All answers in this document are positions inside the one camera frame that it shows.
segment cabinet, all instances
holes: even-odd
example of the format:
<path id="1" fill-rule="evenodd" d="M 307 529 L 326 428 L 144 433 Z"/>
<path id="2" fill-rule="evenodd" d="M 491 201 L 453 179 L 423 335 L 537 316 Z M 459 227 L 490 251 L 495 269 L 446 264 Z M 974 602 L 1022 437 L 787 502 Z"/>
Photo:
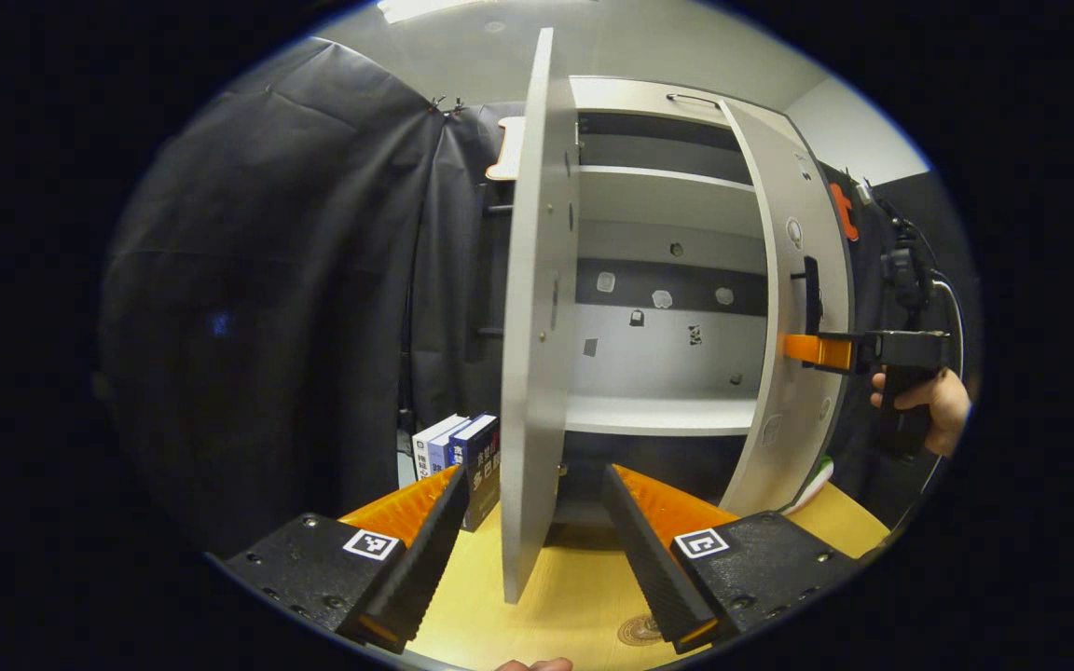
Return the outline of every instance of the cabinet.
<path id="1" fill-rule="evenodd" d="M 505 599 L 554 514 L 566 431 L 744 436 L 721 506 L 797 497 L 844 378 L 781 355 L 852 315 L 830 191 L 779 112 L 682 86 L 569 76 L 541 31 L 512 203 L 502 382 Z"/>

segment white shelf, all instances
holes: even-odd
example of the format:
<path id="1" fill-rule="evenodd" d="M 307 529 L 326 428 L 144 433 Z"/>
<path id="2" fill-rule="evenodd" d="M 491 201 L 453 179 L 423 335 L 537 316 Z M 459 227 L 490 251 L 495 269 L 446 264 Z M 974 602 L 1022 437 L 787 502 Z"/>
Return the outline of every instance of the white shelf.
<path id="1" fill-rule="evenodd" d="M 624 436 L 745 436 L 757 399 L 721 392 L 694 398 L 623 398 L 570 394 L 566 429 Z"/>
<path id="2" fill-rule="evenodd" d="M 765 237 L 746 184 L 635 166 L 580 166 L 579 184 L 581 218 Z"/>

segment table surface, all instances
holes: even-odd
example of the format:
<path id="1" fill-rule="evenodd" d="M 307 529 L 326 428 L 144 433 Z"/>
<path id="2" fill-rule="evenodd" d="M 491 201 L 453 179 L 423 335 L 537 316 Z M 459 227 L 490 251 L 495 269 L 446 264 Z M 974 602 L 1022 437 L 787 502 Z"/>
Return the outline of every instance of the table surface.
<path id="1" fill-rule="evenodd" d="M 838 551 L 859 557 L 889 530 L 827 483 L 788 515 Z M 649 607 L 614 534 L 566 526 L 541 550 L 520 603 L 504 603 L 499 506 L 460 531 L 441 583 L 408 650 L 453 668 L 494 671 L 509 659 L 566 657 L 576 668 L 643 670 L 688 657 L 667 642 L 632 646 L 619 628 Z M 692 654 L 701 653 L 707 646 Z"/>

